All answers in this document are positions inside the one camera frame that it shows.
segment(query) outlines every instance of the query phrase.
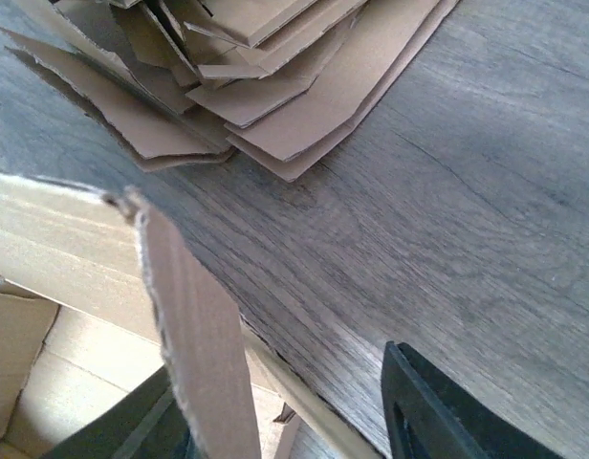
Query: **black plastic object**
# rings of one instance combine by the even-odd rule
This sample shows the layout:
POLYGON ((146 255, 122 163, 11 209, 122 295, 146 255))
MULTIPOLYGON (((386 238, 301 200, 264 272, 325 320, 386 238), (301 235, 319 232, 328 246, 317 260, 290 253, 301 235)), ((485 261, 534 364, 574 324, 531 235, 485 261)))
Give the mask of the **black plastic object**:
POLYGON ((41 459, 203 459, 165 368, 41 459))
POLYGON ((382 397, 393 459, 563 459, 406 343, 386 344, 382 397))

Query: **cut cardboard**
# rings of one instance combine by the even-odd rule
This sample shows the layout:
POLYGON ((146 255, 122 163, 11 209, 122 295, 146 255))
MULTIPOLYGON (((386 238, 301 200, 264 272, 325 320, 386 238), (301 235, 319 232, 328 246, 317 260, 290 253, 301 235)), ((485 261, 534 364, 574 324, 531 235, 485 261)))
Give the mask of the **cut cardboard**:
MULTIPOLYGON (((209 457, 288 457, 298 417, 253 363, 249 372, 237 305, 136 192, 117 197, 0 173, 0 279, 50 298, 40 300, 49 325, 55 303, 63 305, 37 360, 28 350, 25 361, 12 360, 30 376, 4 437, 10 447, 38 457, 97 418, 160 366, 160 343, 179 406, 209 457)), ((31 314, 9 314, 12 330, 33 325, 31 314)), ((6 318, 0 346, 11 344, 6 318)), ((36 325, 21 345, 41 343, 47 326, 36 325)))
POLYGON ((229 136, 229 142, 285 181, 292 182, 296 180, 356 129, 373 107, 381 100, 382 96, 396 81, 409 62, 423 48, 433 32, 457 3, 458 0, 441 0, 425 19, 425 22, 418 31, 411 37, 399 55, 399 58, 382 77, 371 94, 363 101, 355 115, 319 142, 316 142, 313 146, 296 156, 293 160, 288 162, 279 161, 276 157, 236 135, 229 136))
POLYGON ((0 341, 0 439, 58 310, 51 301, 9 294, 3 287, 0 282, 0 336, 7 337, 0 341))
MULTIPOLYGON (((206 79, 244 79, 269 77, 297 55, 308 49, 325 33, 330 31, 359 8, 365 0, 318 0, 309 9, 300 14, 291 23, 278 31, 256 49, 231 47, 226 42, 206 36, 189 36, 194 39, 197 50, 195 58, 199 74, 206 79)), ((206 14, 203 9, 198 15, 206 14)), ((189 20, 193 14, 181 13, 189 20)))
POLYGON ((143 14, 141 5, 122 10, 113 8, 112 15, 126 35, 139 62, 168 69, 167 43, 158 29, 150 27, 150 21, 143 14))
POLYGON ((192 30, 246 48, 255 48, 311 7, 316 0, 205 0, 211 20, 189 24, 192 30))
POLYGON ((144 3, 128 10, 113 8, 112 15, 124 31, 139 62, 169 69, 180 86, 199 84, 192 65, 144 3))
POLYGON ((353 13, 273 76, 236 81, 214 91, 199 86, 186 96, 220 118, 247 127, 307 91, 345 42, 355 19, 353 13))
MULTIPOLYGON (((356 114, 438 3, 374 0, 307 93, 249 128, 227 129, 279 161, 294 159, 356 114)), ((449 11, 455 4, 447 0, 441 8, 449 11)), ((426 29, 427 37, 433 31, 426 29)))
POLYGON ((113 8, 108 4, 87 0, 59 0, 56 7, 102 50, 117 55, 150 98, 158 99, 174 114, 182 114, 192 106, 184 101, 185 90, 169 70, 137 60, 126 35, 112 15, 113 8))
POLYGON ((175 123, 96 72, 77 55, 17 33, 4 32, 23 51, 89 99, 145 160, 166 157, 190 163, 201 161, 200 157, 214 157, 229 151, 222 123, 210 114, 195 112, 190 114, 191 120, 175 123))
POLYGON ((119 8, 131 8, 140 3, 141 0, 109 0, 109 2, 119 8))
POLYGON ((168 70, 135 58, 107 4, 60 0, 57 8, 48 0, 13 1, 31 19, 57 33, 147 102, 172 116, 190 108, 191 100, 168 70))

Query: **stack of cardboard pieces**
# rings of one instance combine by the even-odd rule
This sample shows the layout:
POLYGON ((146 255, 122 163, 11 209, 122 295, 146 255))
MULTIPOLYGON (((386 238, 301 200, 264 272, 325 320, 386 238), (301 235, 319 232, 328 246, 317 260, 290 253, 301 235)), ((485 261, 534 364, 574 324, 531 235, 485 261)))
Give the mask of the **stack of cardboard pieces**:
POLYGON ((76 52, 12 39, 143 168, 219 163, 236 147, 292 181, 361 123, 458 0, 14 1, 76 52))

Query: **open cardboard box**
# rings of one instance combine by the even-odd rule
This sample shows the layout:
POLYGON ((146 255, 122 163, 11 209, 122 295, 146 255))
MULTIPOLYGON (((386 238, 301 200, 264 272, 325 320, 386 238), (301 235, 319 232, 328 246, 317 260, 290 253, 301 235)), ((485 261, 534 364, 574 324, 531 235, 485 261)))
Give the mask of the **open cardboard box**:
POLYGON ((284 401, 344 457, 381 457, 138 192, 0 173, 0 457, 37 457, 162 361, 209 458, 287 457, 284 401))

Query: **wooden table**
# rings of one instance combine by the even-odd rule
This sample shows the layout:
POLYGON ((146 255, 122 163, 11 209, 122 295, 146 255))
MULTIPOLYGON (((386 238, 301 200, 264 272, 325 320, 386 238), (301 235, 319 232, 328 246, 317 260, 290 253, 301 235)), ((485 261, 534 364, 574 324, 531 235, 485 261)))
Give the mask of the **wooden table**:
MULTIPOLYGON (((45 36, 4 0, 0 25, 45 36)), ((589 458, 589 0, 463 0, 293 185, 243 155, 143 174, 6 44, 0 34, 0 167, 140 186, 382 451, 382 349, 395 339, 565 457, 589 458)), ((299 443, 294 457, 321 456, 312 437, 299 443)))

